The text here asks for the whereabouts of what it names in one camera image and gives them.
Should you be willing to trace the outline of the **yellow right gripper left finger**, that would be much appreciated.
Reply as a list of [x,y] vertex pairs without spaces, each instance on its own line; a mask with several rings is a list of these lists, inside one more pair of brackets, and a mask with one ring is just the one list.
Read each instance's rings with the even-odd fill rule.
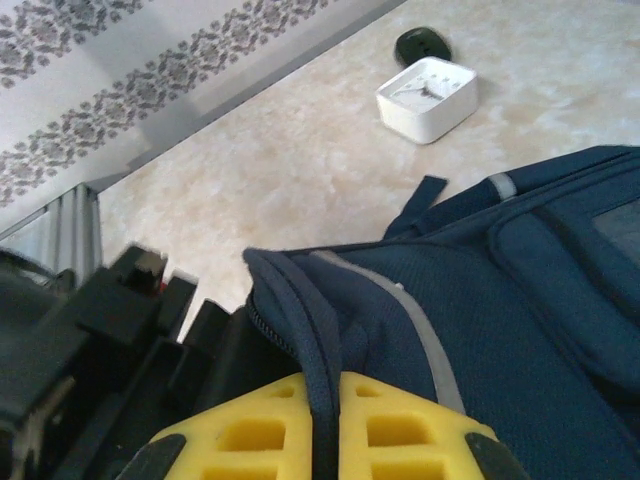
[[312,477],[313,427],[296,373],[158,432],[121,479]]

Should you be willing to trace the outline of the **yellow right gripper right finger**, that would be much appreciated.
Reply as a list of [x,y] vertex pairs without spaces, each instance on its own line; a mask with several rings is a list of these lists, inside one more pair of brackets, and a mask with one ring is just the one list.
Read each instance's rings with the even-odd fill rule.
[[527,479],[494,431],[367,376],[340,380],[340,479]]

